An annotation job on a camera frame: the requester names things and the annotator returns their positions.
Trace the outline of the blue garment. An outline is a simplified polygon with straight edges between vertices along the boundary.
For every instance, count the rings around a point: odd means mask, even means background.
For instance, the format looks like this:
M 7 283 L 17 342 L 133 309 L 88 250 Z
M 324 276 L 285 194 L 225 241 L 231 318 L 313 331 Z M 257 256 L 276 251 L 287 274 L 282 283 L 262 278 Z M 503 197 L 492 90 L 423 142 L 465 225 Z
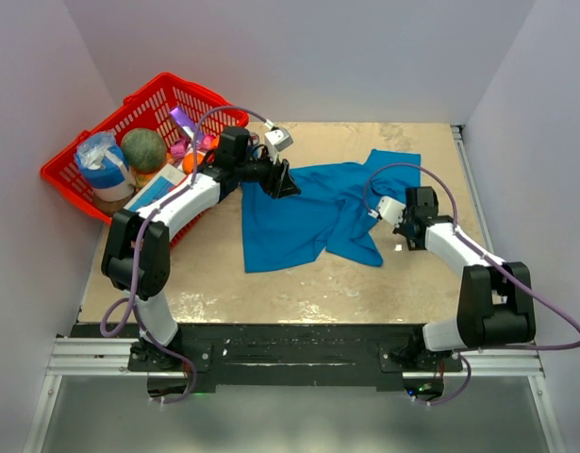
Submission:
M 370 234 L 367 208 L 421 184 L 419 154 L 374 149 L 364 163 L 296 168 L 298 195 L 272 199 L 256 183 L 241 185 L 244 270 L 264 273 L 315 261 L 323 251 L 379 267 L 383 258 Z

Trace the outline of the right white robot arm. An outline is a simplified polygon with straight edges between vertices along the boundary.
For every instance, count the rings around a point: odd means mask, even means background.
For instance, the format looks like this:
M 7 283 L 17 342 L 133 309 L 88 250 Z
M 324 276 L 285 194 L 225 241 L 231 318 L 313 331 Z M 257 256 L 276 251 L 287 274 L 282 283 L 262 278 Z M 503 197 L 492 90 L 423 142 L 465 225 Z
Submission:
M 510 278 L 528 285 L 529 269 L 481 249 L 454 219 L 439 214 L 431 187 L 406 189 L 406 201 L 384 196 L 380 218 L 406 239 L 410 251 L 425 250 L 441 259 L 458 277 L 456 315 L 415 327 L 408 343 L 392 350 L 391 359 L 427 371 L 453 350 L 529 343 L 536 335 L 533 297 Z

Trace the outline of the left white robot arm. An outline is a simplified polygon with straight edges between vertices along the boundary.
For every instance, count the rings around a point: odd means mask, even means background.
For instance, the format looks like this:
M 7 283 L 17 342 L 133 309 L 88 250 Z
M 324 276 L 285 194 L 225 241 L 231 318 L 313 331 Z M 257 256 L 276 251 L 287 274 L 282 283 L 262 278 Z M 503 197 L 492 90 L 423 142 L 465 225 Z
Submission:
M 134 317 L 140 339 L 132 354 L 163 371 L 189 371 L 181 333 L 164 288 L 171 273 L 171 241 L 193 220 L 221 203 L 241 183 L 256 183 L 272 199 L 299 194 L 290 164 L 281 158 L 291 146 L 289 132 L 271 127 L 263 143 L 239 126 L 228 126 L 207 151 L 195 174 L 159 200 L 113 216 L 101 264 L 102 274 L 124 292 L 124 319 Z

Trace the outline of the orange fruit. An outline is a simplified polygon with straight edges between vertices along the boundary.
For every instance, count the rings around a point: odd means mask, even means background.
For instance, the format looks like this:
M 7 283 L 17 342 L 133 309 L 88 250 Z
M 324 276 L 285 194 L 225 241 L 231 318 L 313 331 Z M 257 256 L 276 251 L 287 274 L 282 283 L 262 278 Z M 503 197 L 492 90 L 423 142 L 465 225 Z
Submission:
M 198 168 L 199 165 L 203 162 L 205 157 L 204 153 L 197 153 L 193 155 L 192 153 L 188 153 L 182 161 L 182 170 L 186 175 L 189 175 L 193 172 L 194 169 Z

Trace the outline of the pink packet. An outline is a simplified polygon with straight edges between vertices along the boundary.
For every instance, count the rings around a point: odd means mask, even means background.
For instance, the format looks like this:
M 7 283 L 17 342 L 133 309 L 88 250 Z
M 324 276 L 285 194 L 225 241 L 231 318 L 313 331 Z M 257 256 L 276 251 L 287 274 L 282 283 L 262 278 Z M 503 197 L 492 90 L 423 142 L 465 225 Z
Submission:
M 219 138 L 213 135 L 206 135 L 206 137 L 199 142 L 197 153 L 205 155 L 211 149 L 214 149 L 219 143 Z M 191 148 L 191 141 L 185 138 L 178 139 L 170 148 L 170 154 L 174 159 L 184 158 Z

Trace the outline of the purple box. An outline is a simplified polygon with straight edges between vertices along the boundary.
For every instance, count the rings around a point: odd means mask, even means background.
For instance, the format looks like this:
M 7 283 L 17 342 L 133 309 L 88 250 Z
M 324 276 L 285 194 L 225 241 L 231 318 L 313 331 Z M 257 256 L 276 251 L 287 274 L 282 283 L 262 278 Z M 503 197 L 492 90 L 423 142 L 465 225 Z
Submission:
M 188 142 L 197 140 L 199 143 L 205 138 L 204 134 L 198 129 L 196 123 L 180 107 L 174 107 L 169 111 L 169 118 L 178 130 L 180 136 Z

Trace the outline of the blue white flat box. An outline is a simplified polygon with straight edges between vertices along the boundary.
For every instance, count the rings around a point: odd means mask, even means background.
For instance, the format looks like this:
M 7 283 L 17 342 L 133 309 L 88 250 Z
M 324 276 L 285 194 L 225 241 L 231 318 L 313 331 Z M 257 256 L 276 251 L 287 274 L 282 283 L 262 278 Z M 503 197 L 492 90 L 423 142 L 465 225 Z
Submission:
M 186 175 L 171 164 L 164 165 L 147 183 L 124 205 L 125 210 L 135 212 L 167 195 Z

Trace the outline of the green round melon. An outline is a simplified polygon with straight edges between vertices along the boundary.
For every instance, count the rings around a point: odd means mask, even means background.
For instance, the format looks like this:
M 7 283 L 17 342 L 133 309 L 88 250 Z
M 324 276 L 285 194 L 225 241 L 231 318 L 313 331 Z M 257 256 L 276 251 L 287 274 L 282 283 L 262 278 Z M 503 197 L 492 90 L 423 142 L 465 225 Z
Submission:
M 154 173 L 166 162 L 167 145 L 151 129 L 131 129 L 123 136 L 120 147 L 129 165 L 138 173 Z

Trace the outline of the red plastic basket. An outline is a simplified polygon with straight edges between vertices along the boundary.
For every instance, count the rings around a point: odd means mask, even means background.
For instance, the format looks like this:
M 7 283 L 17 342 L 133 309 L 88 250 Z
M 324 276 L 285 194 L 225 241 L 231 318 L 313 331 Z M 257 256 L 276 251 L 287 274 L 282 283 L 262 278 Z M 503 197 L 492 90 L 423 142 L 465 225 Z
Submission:
M 74 207 L 110 225 L 113 214 L 150 201 L 144 187 L 168 164 L 188 172 L 189 137 L 172 119 L 178 112 L 199 130 L 198 151 L 215 145 L 227 126 L 247 126 L 246 113 L 226 109 L 221 95 L 171 73 L 161 73 L 130 94 L 107 119 L 48 160 L 41 179 Z

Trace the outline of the blue white wrapped package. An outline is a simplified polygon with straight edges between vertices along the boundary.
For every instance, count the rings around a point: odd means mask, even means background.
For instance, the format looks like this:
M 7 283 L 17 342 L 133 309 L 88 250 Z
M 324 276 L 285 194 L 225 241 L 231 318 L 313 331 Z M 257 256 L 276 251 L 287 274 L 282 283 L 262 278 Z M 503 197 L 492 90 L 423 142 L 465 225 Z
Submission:
M 78 145 L 75 163 L 93 193 L 101 200 L 117 202 L 134 193 L 135 179 L 112 133 L 95 133 Z

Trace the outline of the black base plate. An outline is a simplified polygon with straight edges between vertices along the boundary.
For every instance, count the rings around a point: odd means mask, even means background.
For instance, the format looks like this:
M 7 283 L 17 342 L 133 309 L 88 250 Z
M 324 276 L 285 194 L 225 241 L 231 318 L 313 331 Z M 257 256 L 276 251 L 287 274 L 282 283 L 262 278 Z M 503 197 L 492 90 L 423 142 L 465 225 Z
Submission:
M 460 372 L 425 349 L 419 325 L 182 324 L 170 349 L 191 360 L 196 393 L 220 386 L 373 387 L 438 396 Z

